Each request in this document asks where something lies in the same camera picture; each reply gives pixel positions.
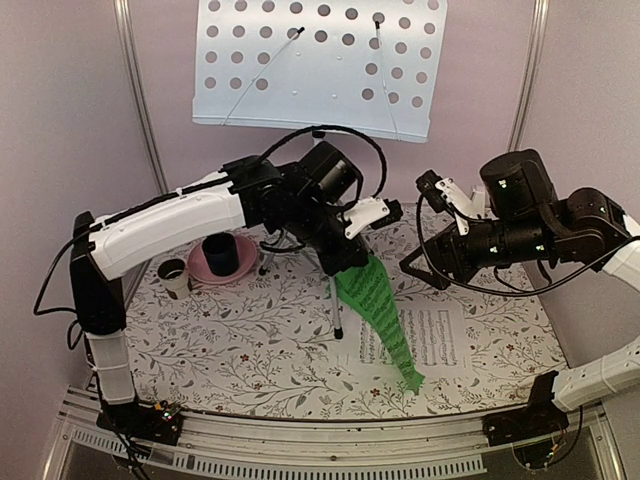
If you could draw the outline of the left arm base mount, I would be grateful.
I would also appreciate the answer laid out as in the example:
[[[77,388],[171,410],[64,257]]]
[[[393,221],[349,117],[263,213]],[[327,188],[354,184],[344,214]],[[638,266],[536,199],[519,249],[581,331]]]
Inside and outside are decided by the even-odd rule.
[[[180,409],[162,401],[159,407],[133,402],[111,405],[100,402],[96,425],[126,438],[176,446],[184,417]]]

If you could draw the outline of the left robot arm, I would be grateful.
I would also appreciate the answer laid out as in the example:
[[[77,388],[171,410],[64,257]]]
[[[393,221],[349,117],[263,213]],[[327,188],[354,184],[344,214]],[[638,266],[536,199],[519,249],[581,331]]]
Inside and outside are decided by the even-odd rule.
[[[285,165],[269,156],[232,161],[197,183],[113,215],[76,217],[65,246],[74,300],[68,310],[84,330],[103,408],[126,433],[141,433],[149,423],[137,403],[125,337],[120,279],[131,268],[195,239],[257,225],[284,230],[313,248],[329,276],[366,265],[359,235],[388,209],[373,197],[342,202],[347,190],[362,187],[354,164],[326,141]]]

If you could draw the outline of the white sheet music page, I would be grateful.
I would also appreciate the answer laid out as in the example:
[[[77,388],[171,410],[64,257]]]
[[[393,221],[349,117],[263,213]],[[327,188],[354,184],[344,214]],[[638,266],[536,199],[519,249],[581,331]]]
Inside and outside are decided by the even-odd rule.
[[[472,372],[470,344],[462,306],[456,302],[429,303],[399,310],[416,369],[429,378],[464,376]],[[343,316],[344,338],[330,344],[330,351],[348,367],[391,372],[394,365],[378,335],[354,311]]]

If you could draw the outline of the white perforated music stand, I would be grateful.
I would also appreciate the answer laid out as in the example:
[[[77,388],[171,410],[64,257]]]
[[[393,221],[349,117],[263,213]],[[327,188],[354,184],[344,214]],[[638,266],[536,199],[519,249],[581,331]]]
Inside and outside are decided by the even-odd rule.
[[[203,1],[197,124],[428,138],[442,1]]]

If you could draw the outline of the white metronome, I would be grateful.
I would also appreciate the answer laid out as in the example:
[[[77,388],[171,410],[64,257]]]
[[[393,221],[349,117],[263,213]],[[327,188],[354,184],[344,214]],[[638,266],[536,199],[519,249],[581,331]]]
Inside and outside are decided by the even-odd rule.
[[[470,202],[471,213],[470,218],[483,219],[486,215],[486,189],[482,185],[474,185],[472,187]]]

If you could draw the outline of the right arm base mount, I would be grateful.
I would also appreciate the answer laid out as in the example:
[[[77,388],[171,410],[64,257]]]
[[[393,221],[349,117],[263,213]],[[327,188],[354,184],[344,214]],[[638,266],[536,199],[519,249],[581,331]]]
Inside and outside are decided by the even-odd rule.
[[[569,426],[568,416],[552,402],[527,404],[518,409],[482,418],[482,431],[490,446],[499,446],[548,435]]]

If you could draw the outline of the green sheet music page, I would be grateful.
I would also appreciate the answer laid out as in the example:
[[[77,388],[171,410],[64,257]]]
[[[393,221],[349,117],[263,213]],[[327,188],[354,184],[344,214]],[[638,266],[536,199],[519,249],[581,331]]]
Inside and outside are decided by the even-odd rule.
[[[398,381],[403,392],[417,394],[424,382],[413,360],[399,320],[394,292],[385,265],[374,255],[364,267],[351,267],[334,276],[335,285],[324,286],[322,296],[338,299],[346,308],[345,330],[338,352],[358,376],[380,376]]]

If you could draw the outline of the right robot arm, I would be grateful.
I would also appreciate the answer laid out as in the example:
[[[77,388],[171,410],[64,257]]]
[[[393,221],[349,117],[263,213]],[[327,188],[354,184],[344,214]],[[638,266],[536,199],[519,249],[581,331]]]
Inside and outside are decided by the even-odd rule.
[[[574,262],[639,286],[639,225],[600,191],[557,196],[535,150],[502,154],[480,170],[483,187],[466,196],[434,171],[416,181],[419,200],[453,222],[401,262],[403,272],[432,287],[471,289],[483,268],[514,263]]]

